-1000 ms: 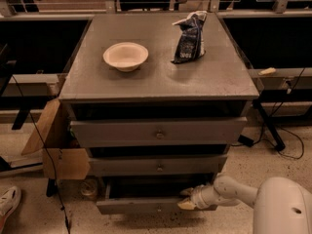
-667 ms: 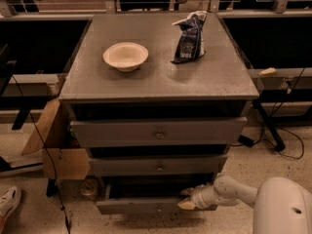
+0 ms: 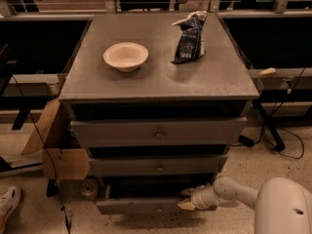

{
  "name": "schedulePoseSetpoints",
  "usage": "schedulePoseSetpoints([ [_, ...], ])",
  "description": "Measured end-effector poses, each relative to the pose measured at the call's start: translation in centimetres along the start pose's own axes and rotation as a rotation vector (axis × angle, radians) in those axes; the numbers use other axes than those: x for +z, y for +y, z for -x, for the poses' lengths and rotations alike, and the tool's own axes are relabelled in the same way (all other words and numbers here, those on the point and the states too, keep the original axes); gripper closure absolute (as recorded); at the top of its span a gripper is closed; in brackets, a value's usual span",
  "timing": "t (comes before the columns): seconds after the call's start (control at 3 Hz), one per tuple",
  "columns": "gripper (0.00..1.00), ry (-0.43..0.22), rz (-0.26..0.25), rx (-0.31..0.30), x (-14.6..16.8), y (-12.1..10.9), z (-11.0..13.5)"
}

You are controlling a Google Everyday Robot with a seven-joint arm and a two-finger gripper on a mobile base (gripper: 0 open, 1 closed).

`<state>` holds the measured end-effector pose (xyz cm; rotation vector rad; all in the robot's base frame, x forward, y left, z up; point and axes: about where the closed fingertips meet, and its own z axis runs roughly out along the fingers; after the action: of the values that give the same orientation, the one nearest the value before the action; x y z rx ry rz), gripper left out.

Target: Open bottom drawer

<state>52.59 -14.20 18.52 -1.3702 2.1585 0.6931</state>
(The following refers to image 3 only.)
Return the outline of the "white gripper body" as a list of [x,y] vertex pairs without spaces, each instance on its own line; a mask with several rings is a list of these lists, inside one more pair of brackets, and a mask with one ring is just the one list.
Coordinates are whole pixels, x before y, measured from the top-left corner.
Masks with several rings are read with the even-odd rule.
[[218,195],[211,185],[201,185],[193,189],[190,200],[196,209],[205,210],[216,206]]

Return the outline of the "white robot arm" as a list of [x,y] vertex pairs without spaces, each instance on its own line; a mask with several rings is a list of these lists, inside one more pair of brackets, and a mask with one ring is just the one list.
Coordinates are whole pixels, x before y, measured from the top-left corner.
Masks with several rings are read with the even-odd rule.
[[185,199],[177,205],[187,211],[243,203],[254,210],[254,234],[312,234],[312,193],[288,178],[270,178],[256,190],[219,175],[213,184],[181,194]]

